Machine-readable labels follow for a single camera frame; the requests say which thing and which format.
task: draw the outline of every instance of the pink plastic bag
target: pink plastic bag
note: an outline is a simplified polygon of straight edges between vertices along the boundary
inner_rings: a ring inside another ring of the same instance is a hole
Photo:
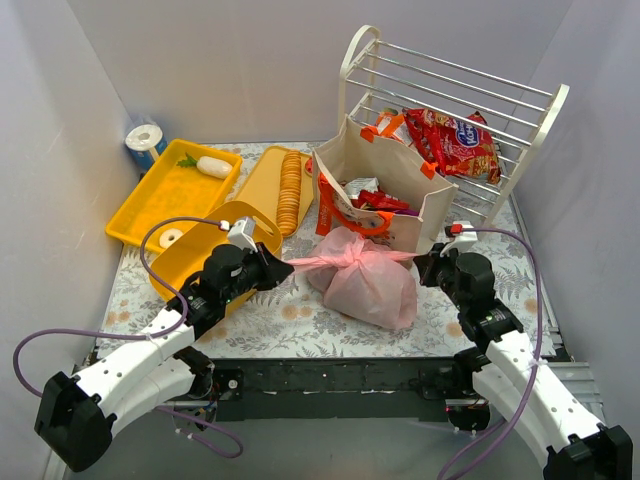
[[[418,310],[416,281],[397,263],[413,257],[339,227],[309,257],[288,263],[296,274],[306,272],[311,285],[324,292],[327,308],[397,330],[411,326]]]

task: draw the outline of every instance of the snack bag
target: snack bag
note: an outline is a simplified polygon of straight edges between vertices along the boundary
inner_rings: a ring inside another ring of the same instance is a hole
[[[362,190],[358,195],[358,198],[351,200],[351,204],[356,208],[363,208],[367,210],[408,210],[410,205],[407,202],[398,200],[396,197],[387,195],[381,190],[375,193]]]
[[[489,132],[426,108],[405,109],[404,116],[418,152],[427,162],[437,164],[442,175],[486,175],[487,182],[500,182],[500,166]],[[487,124],[479,112],[467,118]]]
[[[311,285],[324,292],[327,308],[398,330],[410,327],[418,312],[416,281],[397,263],[413,257],[338,227],[309,257],[288,263],[296,267],[296,274],[307,272]]]
[[[379,136],[393,138],[407,147],[411,147],[413,144],[409,130],[405,125],[404,115],[399,114],[393,108],[385,108],[378,116],[376,126],[364,127],[360,135],[369,142],[373,141],[374,136]]]

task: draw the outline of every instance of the black metal base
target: black metal base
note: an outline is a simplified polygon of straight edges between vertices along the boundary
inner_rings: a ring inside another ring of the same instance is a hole
[[[481,409],[447,412],[447,399],[477,398],[451,357],[212,361],[221,421],[405,417],[445,422],[455,414],[456,426],[479,425],[477,430],[488,422]]]

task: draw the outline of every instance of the gray floor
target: gray floor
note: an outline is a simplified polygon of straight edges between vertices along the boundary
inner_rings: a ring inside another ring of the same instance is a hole
[[[213,455],[177,435],[170,417],[152,412],[127,427],[92,468],[65,478],[432,480],[469,442],[466,436],[421,428],[408,419],[252,420],[224,426],[244,440],[246,450],[239,459]],[[208,435],[220,446],[233,448],[217,434]],[[464,478],[541,480],[542,471],[513,433]]]

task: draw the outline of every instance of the paper roll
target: paper roll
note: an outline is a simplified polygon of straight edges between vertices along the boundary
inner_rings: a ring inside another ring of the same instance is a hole
[[[134,128],[129,132],[124,142],[140,168],[145,171],[151,168],[167,148],[167,141],[162,129],[153,124],[144,124]]]

